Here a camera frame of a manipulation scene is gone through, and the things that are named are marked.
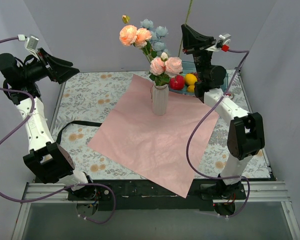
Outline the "blue flower stem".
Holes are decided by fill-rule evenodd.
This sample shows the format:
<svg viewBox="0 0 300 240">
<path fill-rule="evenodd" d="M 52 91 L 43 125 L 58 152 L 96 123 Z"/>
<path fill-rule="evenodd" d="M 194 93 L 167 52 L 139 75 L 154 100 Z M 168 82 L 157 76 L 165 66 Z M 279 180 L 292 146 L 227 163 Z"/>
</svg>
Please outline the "blue flower stem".
<svg viewBox="0 0 300 240">
<path fill-rule="evenodd" d="M 140 27 L 150 31 L 152 37 L 149 40 L 151 44 L 151 54 L 154 57 L 160 57 L 162 53 L 166 53 L 168 57 L 171 56 L 164 38 L 168 35 L 168 29 L 166 26 L 155 27 L 153 21 L 144 19 L 140 22 Z"/>
</svg>

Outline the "pink flower stem with bud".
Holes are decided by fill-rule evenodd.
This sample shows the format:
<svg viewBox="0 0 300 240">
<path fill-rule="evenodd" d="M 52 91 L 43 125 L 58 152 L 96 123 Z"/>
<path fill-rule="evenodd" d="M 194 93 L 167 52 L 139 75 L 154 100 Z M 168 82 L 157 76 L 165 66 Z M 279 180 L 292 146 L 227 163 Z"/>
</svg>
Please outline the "pink flower stem with bud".
<svg viewBox="0 0 300 240">
<path fill-rule="evenodd" d="M 188 10 L 186 13 L 186 17 L 185 17 L 185 22 L 184 22 L 185 25 L 188 23 L 188 19 L 191 14 L 192 5 L 193 5 L 193 0 L 190 0 L 189 5 L 188 5 Z M 183 37 L 181 37 L 181 40 L 180 40 L 178 55 L 177 55 L 178 57 L 180 57 L 180 55 L 181 55 L 182 46 L 183 46 Z"/>
</svg>

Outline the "white pink flower stem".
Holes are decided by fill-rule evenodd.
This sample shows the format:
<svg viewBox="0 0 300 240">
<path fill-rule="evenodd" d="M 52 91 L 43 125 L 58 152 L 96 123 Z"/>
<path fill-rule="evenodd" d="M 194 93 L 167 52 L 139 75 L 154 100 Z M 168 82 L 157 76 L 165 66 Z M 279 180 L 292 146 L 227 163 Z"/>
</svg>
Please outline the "white pink flower stem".
<svg viewBox="0 0 300 240">
<path fill-rule="evenodd" d="M 149 78 L 155 86 L 165 86 L 170 79 L 183 72 L 182 60 L 179 57 L 168 57 L 163 52 L 160 57 L 155 57 L 150 62 Z"/>
</svg>

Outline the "white ribbed vase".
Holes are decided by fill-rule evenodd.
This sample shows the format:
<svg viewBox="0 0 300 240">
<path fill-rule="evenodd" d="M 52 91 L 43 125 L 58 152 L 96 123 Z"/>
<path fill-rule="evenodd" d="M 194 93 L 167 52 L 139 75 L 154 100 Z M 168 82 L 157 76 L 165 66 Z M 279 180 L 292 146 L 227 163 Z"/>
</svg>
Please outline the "white ribbed vase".
<svg viewBox="0 0 300 240">
<path fill-rule="evenodd" d="M 152 112 L 157 116 L 163 116 L 168 107 L 169 87 L 168 84 L 151 88 Z"/>
</svg>

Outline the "black ribbon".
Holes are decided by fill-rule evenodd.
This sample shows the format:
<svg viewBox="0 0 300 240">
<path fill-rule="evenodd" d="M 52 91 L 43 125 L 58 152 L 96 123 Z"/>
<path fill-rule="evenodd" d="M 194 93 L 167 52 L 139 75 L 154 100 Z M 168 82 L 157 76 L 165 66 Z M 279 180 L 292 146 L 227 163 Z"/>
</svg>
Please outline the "black ribbon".
<svg viewBox="0 0 300 240">
<path fill-rule="evenodd" d="M 56 142 L 60 145 L 62 140 L 63 131 L 70 125 L 80 125 L 80 126 L 88 126 L 88 127 L 97 127 L 99 128 L 102 123 L 100 122 L 92 122 L 92 121 L 84 121 L 84 120 L 73 120 L 67 123 L 59 132 L 56 138 Z"/>
</svg>

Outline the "peach flower stem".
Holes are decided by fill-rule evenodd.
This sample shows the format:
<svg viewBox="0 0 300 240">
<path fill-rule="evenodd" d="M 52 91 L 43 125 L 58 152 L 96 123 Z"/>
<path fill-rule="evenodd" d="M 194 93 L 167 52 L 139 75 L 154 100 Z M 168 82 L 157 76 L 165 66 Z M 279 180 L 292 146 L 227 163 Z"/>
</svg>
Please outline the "peach flower stem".
<svg viewBox="0 0 300 240">
<path fill-rule="evenodd" d="M 126 47 L 134 46 L 135 48 L 142 50 L 142 53 L 150 63 L 154 59 L 154 50 L 150 43 L 153 34 L 147 28 L 137 28 L 136 26 L 131 25 L 130 17 L 128 15 L 122 15 L 121 19 L 125 26 L 119 32 L 120 42 Z"/>
</svg>

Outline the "purple pink wrapping paper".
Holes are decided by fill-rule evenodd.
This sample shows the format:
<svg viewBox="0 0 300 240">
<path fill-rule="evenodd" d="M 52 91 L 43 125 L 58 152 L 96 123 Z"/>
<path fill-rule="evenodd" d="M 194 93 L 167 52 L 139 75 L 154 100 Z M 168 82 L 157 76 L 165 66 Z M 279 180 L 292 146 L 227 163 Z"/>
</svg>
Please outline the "purple pink wrapping paper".
<svg viewBox="0 0 300 240">
<path fill-rule="evenodd" d="M 155 115 L 152 85 L 134 75 L 88 146 L 185 198 L 219 116 L 199 99 L 174 92 L 166 113 Z"/>
</svg>

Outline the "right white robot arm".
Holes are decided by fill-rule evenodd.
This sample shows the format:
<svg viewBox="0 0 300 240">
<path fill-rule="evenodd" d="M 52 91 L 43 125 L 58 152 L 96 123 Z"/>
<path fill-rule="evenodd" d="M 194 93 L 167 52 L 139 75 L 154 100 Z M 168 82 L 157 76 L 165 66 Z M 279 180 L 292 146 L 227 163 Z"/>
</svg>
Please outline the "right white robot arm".
<svg viewBox="0 0 300 240">
<path fill-rule="evenodd" d="M 219 40 L 195 31 L 187 24 L 181 25 L 183 52 L 192 55 L 198 82 L 194 85 L 195 97 L 216 112 L 229 126 L 227 148 L 229 156 L 224 169 L 212 183 L 202 184 L 200 194 L 204 200 L 227 199 L 244 192 L 243 172 L 248 162 L 265 147 L 263 118 L 250 113 L 234 103 L 227 90 L 222 90 L 227 71 L 213 65 L 212 55 L 217 51 L 230 51 L 230 34 L 220 35 Z"/>
</svg>

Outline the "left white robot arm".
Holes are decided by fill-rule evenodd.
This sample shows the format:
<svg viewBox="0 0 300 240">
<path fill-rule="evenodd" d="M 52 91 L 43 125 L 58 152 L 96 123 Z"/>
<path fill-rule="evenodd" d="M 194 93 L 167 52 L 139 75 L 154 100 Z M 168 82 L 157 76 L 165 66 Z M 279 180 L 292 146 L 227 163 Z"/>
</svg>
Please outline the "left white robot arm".
<svg viewBox="0 0 300 240">
<path fill-rule="evenodd" d="M 47 53 L 39 48 L 36 56 L 28 55 L 22 62 L 10 53 L 0 54 L 0 72 L 5 80 L 3 86 L 10 92 L 8 98 L 27 122 L 29 153 L 23 157 L 25 165 L 44 184 L 62 183 L 71 188 L 78 198 L 91 200 L 97 189 L 91 178 L 75 169 L 68 152 L 54 141 L 44 115 L 44 104 L 37 82 L 45 77 L 62 84 L 78 74 L 73 63 Z"/>
</svg>

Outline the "small yellow lemon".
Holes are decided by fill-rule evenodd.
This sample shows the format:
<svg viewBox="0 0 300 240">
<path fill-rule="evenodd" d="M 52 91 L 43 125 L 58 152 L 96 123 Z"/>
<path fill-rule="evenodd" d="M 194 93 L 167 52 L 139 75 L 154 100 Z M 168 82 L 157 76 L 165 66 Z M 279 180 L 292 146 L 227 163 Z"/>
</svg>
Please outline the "small yellow lemon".
<svg viewBox="0 0 300 240">
<path fill-rule="evenodd" d="M 195 86 L 194 85 L 189 85 L 186 89 L 188 93 L 194 93 L 195 92 Z"/>
</svg>

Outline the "teal plastic basket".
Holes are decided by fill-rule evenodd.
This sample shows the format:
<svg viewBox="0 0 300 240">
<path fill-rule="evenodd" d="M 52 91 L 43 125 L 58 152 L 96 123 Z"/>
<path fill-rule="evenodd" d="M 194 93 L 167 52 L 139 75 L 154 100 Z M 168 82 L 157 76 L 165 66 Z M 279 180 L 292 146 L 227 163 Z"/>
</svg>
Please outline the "teal plastic basket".
<svg viewBox="0 0 300 240">
<path fill-rule="evenodd" d="M 185 76 L 186 74 L 191 74 L 191 73 L 196 74 L 197 73 L 194 62 L 182 61 L 182 67 L 183 67 L 183 73 L 181 74 L 182 76 Z M 220 88 L 222 89 L 223 92 L 226 91 L 228 84 L 229 84 L 229 74 L 226 71 L 225 78 L 223 80 L 223 85 L 220 86 Z M 183 89 L 181 89 L 181 90 L 172 89 L 170 86 L 168 86 L 168 88 L 169 88 L 169 91 L 171 91 L 173 93 L 195 97 L 194 92 L 187 91 L 188 86 L 186 84 L 184 85 Z"/>
</svg>

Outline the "red dragon fruit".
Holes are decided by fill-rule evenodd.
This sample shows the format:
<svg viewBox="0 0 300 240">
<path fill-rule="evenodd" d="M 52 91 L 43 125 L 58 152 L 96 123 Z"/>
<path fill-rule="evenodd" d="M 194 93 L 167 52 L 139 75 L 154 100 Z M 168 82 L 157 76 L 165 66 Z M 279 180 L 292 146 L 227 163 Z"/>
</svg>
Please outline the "red dragon fruit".
<svg viewBox="0 0 300 240">
<path fill-rule="evenodd" d="M 180 91 L 185 86 L 185 79 L 182 75 L 172 77 L 169 81 L 169 87 L 173 90 Z"/>
</svg>

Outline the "floral tablecloth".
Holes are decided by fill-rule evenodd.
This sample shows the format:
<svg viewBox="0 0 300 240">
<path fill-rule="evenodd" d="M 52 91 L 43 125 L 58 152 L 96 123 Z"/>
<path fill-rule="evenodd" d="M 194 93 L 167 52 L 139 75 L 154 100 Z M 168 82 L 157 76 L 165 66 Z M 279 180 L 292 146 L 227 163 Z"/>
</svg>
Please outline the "floral tablecloth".
<svg viewBox="0 0 300 240">
<path fill-rule="evenodd" d="M 59 131 L 74 120 L 102 123 L 128 89 L 133 74 L 149 80 L 145 71 L 84 72 L 68 80 L 61 87 L 60 99 L 52 120 L 52 137 L 56 139 Z M 238 75 L 230 89 L 234 93 L 234 102 L 248 110 Z M 216 177 L 226 166 L 229 155 L 228 129 L 225 121 L 219 118 L 200 165 L 196 167 L 199 172 Z M 86 172 L 93 180 L 145 179 L 87 147 L 97 130 L 97 127 L 71 124 L 62 131 L 60 145 L 70 154 L 76 169 Z M 270 179 L 271 170 L 268 165 L 264 152 L 260 150 L 248 163 L 244 175 L 250 179 Z"/>
</svg>

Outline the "aluminium frame rail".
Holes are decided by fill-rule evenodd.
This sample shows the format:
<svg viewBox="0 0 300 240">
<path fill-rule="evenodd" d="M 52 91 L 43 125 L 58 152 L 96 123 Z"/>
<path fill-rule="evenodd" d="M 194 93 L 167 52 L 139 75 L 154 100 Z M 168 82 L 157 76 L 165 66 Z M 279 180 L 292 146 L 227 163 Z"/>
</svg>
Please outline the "aluminium frame rail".
<svg viewBox="0 0 300 240">
<path fill-rule="evenodd" d="M 85 200 L 62 184 L 27 184 L 15 240 L 300 240 L 282 181 L 244 182 L 245 200 L 214 200 L 198 209 L 116 210 L 106 186 Z"/>
</svg>

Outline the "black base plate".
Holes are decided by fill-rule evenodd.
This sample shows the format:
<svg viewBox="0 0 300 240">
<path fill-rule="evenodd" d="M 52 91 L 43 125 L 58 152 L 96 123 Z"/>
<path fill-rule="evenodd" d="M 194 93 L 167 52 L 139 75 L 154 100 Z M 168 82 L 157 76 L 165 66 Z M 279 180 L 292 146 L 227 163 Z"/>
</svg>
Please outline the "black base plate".
<svg viewBox="0 0 300 240">
<path fill-rule="evenodd" d="M 109 187 L 116 198 L 116 210 L 200 210 L 213 211 L 214 200 L 245 200 L 244 185 L 222 187 L 211 179 L 194 179 L 186 197 L 150 180 L 97 180 Z"/>
</svg>

